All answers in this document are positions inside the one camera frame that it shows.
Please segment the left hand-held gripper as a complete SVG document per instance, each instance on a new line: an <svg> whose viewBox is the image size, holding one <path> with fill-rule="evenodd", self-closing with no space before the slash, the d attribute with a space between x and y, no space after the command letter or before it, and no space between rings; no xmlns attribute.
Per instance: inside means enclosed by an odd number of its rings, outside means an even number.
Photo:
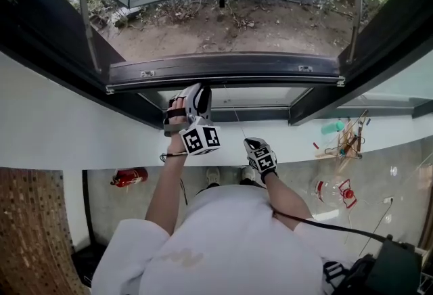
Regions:
<svg viewBox="0 0 433 295"><path fill-rule="evenodd" d="M219 128L209 123L212 90L196 83L184 92L185 116L172 116L164 120L164 135L170 138L167 154L171 156L197 156L220 148Z"/></svg>

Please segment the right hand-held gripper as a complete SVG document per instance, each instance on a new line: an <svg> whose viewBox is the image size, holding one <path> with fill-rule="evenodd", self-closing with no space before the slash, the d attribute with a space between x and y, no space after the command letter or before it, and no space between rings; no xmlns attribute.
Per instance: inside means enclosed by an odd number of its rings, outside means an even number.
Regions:
<svg viewBox="0 0 433 295"><path fill-rule="evenodd" d="M249 164L253 169L260 174L276 170L276 155L264 139L257 137L245 138L244 147Z"/></svg>

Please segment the person's left hand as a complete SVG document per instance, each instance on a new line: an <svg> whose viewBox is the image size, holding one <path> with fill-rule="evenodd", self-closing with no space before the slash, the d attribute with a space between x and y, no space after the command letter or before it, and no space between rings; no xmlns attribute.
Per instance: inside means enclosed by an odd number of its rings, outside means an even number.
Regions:
<svg viewBox="0 0 433 295"><path fill-rule="evenodd" d="M166 120L164 121L165 131L168 135L177 134L187 126L187 115L185 109L185 98L177 97L171 103L166 111Z"/></svg>

